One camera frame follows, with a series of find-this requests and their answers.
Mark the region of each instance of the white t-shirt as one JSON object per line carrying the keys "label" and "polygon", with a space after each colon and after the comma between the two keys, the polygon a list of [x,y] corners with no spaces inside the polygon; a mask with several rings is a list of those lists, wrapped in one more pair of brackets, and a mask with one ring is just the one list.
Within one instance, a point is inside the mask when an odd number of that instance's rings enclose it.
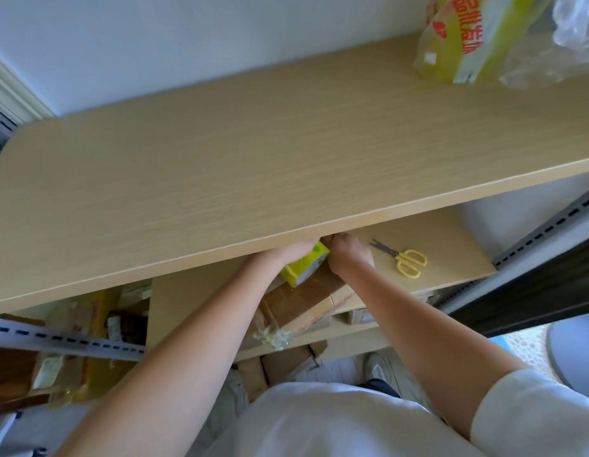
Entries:
{"label": "white t-shirt", "polygon": [[417,403],[383,393],[285,383],[247,408],[206,456],[589,457],[589,399],[519,370],[487,393],[471,434],[468,442]]}

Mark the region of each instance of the dark pants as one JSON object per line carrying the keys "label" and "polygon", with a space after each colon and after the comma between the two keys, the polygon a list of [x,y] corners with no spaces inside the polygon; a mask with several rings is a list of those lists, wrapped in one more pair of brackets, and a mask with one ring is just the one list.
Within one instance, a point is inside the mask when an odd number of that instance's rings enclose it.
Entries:
{"label": "dark pants", "polygon": [[390,385],[388,385],[383,380],[380,380],[378,378],[371,378],[366,383],[360,385],[360,387],[372,389],[373,391],[379,391],[380,393],[385,393],[394,398],[400,398],[400,396],[398,396],[398,393],[394,391],[394,389]]}

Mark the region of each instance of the shoe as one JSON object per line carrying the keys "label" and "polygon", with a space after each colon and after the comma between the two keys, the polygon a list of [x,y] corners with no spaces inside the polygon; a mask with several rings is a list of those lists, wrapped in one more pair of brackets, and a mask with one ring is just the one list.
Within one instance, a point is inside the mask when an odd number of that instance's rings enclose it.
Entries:
{"label": "shoe", "polygon": [[394,383],[394,374],[389,361],[379,353],[369,353],[365,360],[365,379],[369,381],[372,378],[383,380],[390,386]]}

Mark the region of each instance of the scissors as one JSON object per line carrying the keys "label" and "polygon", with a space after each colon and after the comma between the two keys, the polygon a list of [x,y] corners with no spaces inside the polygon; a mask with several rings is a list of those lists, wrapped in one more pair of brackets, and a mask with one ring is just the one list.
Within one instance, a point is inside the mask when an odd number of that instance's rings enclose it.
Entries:
{"label": "scissors", "polygon": [[[408,248],[404,252],[397,252],[392,250],[387,245],[382,244],[377,239],[373,239],[369,245],[372,245],[382,252],[393,256],[396,260],[397,271],[403,276],[409,277],[411,279],[417,279],[421,275],[421,271],[417,269],[414,264],[418,264],[420,266],[425,266],[428,264],[428,258],[426,255],[417,250],[413,250],[412,248]],[[418,260],[412,255],[417,255],[420,259]]]}

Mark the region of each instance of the right hand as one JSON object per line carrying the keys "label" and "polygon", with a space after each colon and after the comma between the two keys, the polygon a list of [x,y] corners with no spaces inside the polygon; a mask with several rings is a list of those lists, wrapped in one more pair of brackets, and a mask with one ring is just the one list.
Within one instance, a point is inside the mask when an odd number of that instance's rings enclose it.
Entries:
{"label": "right hand", "polygon": [[359,240],[347,233],[338,233],[322,238],[324,245],[329,247],[329,266],[337,276],[351,266],[370,264],[375,267],[371,249],[360,244]]}

